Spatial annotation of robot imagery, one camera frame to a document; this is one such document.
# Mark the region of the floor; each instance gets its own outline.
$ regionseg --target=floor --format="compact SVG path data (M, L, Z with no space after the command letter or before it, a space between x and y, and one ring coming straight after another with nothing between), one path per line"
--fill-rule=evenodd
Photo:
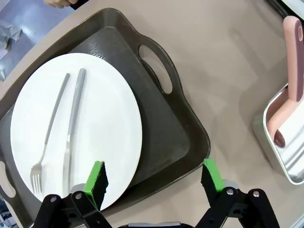
M43 0L10 0L0 11L0 20L20 27L23 33L17 43L10 41L9 52L0 60L0 69L5 69L5 75L8 76L28 51L73 11L70 7L53 8Z

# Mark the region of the silver fork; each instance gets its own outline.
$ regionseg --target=silver fork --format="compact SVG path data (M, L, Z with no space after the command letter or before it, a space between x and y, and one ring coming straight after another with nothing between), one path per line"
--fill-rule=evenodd
M41 163L42 163L44 155L46 153L47 143L48 143L49 135L51 133L51 129L52 129L52 126L53 126L55 115L56 115L56 112L57 112L57 109L58 109L58 106L59 106L62 94L63 94L63 92L64 92L64 90L66 88L66 85L67 85L67 82L68 82L69 78L70 78L70 74L68 73L68 74L66 74L65 79L63 80L63 83L61 85L61 88L59 90L59 93L58 93L58 96L57 96L57 99L56 99L56 102L55 102L55 105L54 105L53 113L51 115L51 119L49 121L48 128L47 128L46 138L44 140L44 148L43 148L43 152L42 152L41 158L40 158L39 162L36 163L32 167L31 172L30 172L30 182L32 184L32 188L33 188L33 193L34 194L35 194L35 192L36 193L41 193L42 192L42 184L41 184L41 170L42 170L42 166L41 166Z

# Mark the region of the plate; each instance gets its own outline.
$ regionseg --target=plate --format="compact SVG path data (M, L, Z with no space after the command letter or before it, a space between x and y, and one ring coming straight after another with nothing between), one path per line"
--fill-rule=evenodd
M88 54L58 56L37 69L23 86L12 115L10 139L18 172L33 193L30 171L43 151L56 97L61 98L42 162L42 201L48 194L65 197L63 159L78 72L86 70L71 152L70 186L85 183L95 161L104 161L109 181L101 209L114 203L130 184L140 158L142 124L134 94L123 76L104 60Z

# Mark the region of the tray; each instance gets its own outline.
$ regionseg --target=tray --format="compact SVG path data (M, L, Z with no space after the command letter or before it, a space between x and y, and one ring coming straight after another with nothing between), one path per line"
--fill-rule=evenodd
M139 47L152 50L167 70L172 92L165 93L152 68L139 56ZM46 61L72 52L101 57L114 66L134 92L142 119L142 153L134 178L120 199L104 211L120 211L166 188L202 165L210 153L209 137L183 94L177 70L165 50L152 39L139 34L124 15L103 9L65 34L45 51L16 80L0 100L0 158L6 163L10 183L17 190L9 198L24 226L32 222L40 202L25 187L14 164L10 147L12 106L26 80ZM28 212L22 213L20 199Z
M304 183L303 145L299 148L297 147L295 151L291 151L288 148L278 149L267 130L268 120L288 98L287 87L288 84L269 101L263 110L254 116L252 128L273 169L286 176L292 184L299 185ZM293 141L293 143L296 143L294 145L298 145L296 141L302 140L302 134L302 131L297 133Z

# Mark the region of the bolt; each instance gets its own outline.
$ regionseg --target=bolt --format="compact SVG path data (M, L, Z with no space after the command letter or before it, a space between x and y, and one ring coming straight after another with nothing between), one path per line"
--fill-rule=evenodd
M75 195L75 198L78 200L81 198L81 193L78 193L77 195Z
M54 202L55 200L57 200L55 196L51 198L51 202Z
M227 194L228 194L228 195L233 195L233 190L232 190L232 189L228 189L228 190L227 190Z
M254 196L254 197L259 197L259 196L260 196L260 193L258 193L258 191L254 191L254 192L253 192L253 196Z

